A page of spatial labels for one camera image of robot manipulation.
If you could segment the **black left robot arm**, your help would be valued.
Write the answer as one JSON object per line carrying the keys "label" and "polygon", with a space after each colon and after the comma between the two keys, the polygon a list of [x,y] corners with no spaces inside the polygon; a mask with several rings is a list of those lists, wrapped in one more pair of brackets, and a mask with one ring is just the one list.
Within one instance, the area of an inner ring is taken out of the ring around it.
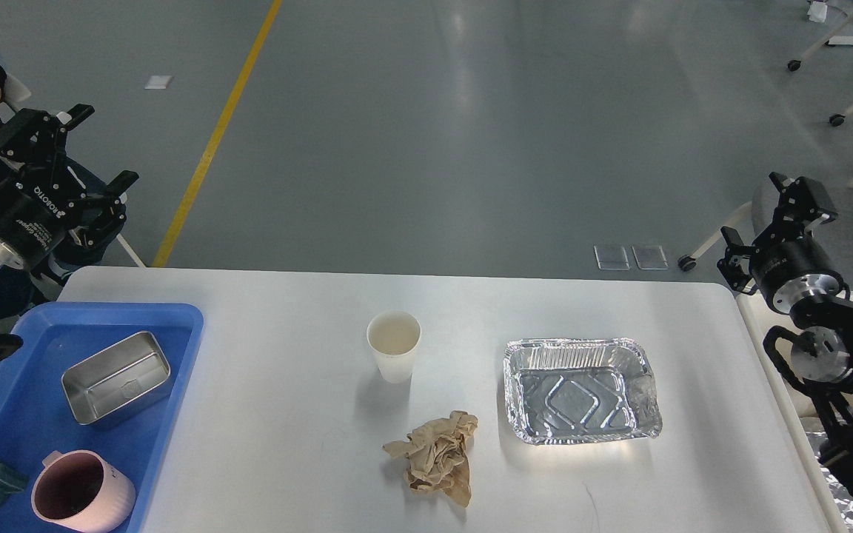
{"label": "black left robot arm", "polygon": [[[54,264],[97,263],[123,229],[125,195],[138,173],[103,182],[67,154],[68,135],[93,113],[89,104],[58,114],[24,108],[0,129],[0,161],[9,164],[0,181],[0,284]],[[20,294],[20,303],[0,301],[0,318],[27,308],[30,293]],[[0,361],[20,346],[20,338],[0,332]]]}

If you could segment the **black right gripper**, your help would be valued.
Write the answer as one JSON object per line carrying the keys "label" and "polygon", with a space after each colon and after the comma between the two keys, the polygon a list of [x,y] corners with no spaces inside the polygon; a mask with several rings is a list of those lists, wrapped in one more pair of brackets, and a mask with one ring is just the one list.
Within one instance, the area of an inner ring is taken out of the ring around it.
{"label": "black right gripper", "polygon": [[760,232],[760,250],[743,242],[737,229],[722,226],[724,256],[717,269],[731,290],[758,290],[773,312],[788,315],[809,296],[843,293],[844,280],[814,236],[818,227],[838,219],[832,197],[819,180],[770,172],[775,208]]}

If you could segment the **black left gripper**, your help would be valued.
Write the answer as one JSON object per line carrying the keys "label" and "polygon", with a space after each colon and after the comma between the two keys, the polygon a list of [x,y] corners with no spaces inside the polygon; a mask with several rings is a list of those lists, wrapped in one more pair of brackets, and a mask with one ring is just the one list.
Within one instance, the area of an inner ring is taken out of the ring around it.
{"label": "black left gripper", "polygon": [[65,232],[74,246],[95,249],[125,224],[123,195],[139,174],[122,171],[95,192],[95,176],[67,155],[68,132],[92,114],[90,104],[60,113],[24,108],[0,127],[0,269],[33,269]]}

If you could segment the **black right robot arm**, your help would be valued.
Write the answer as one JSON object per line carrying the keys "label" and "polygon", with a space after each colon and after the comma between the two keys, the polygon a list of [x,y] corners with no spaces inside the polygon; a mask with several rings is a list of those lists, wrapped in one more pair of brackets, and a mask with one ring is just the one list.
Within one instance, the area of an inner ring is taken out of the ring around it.
{"label": "black right robot arm", "polygon": [[732,290],[759,292],[771,311],[791,318],[795,331],[769,328],[763,349],[812,402],[827,437],[820,465],[853,496],[853,301],[813,236],[838,212],[818,180],[771,172],[769,181],[779,195],[771,222],[750,244],[734,227],[721,227],[726,246],[717,268]]}

